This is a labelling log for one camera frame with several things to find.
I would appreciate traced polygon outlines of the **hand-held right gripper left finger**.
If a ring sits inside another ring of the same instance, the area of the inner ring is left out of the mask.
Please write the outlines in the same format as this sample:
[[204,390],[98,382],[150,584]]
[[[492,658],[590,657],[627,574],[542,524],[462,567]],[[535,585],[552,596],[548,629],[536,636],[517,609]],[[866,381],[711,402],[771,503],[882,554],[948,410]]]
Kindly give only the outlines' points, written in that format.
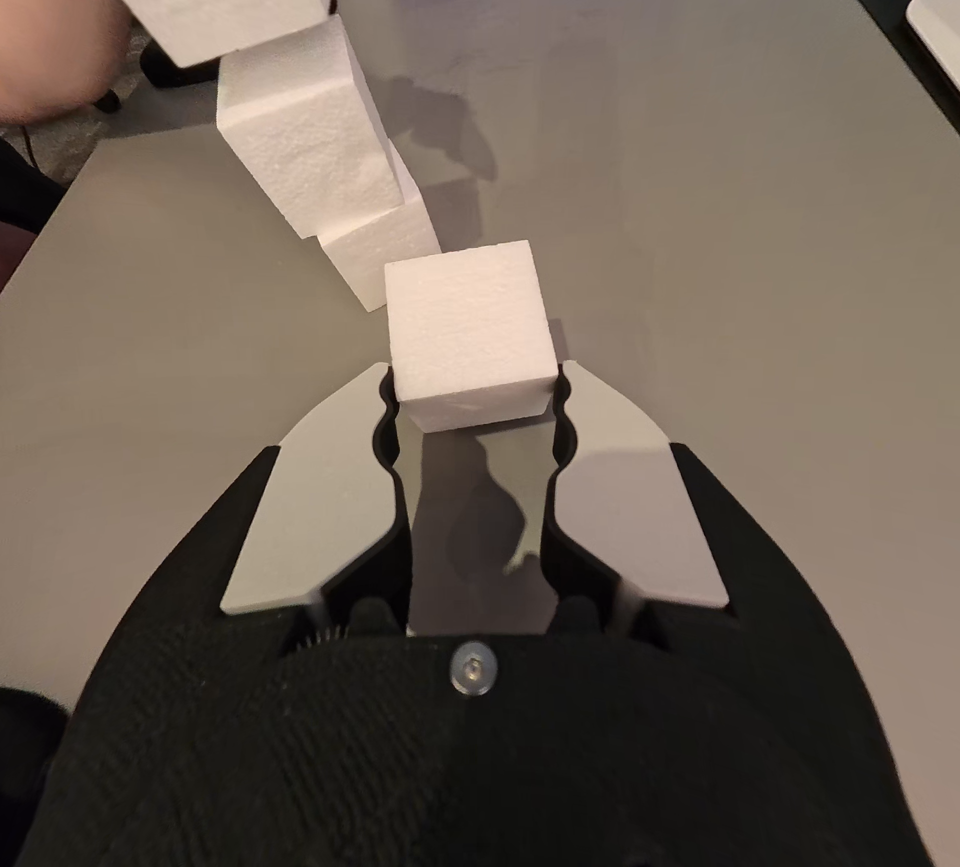
[[220,602],[228,616],[323,609],[346,626],[381,598],[409,622],[412,537],[393,370],[375,363],[306,413],[279,442]]

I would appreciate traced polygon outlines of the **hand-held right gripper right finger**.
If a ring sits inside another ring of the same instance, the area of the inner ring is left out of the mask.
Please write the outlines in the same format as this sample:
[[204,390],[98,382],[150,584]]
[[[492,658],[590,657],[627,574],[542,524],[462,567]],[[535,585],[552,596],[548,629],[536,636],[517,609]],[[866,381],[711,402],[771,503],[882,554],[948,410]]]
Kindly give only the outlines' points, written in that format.
[[560,364],[539,565],[552,632],[631,634],[657,605],[710,621],[730,596],[666,432],[581,363]]

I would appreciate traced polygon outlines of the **person's left forearm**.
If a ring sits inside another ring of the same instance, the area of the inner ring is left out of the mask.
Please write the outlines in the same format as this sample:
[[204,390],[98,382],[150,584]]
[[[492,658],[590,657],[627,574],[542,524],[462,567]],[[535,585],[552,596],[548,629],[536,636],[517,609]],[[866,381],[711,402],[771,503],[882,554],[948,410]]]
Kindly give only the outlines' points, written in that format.
[[122,0],[1,0],[1,122],[89,106],[121,75],[133,16]]

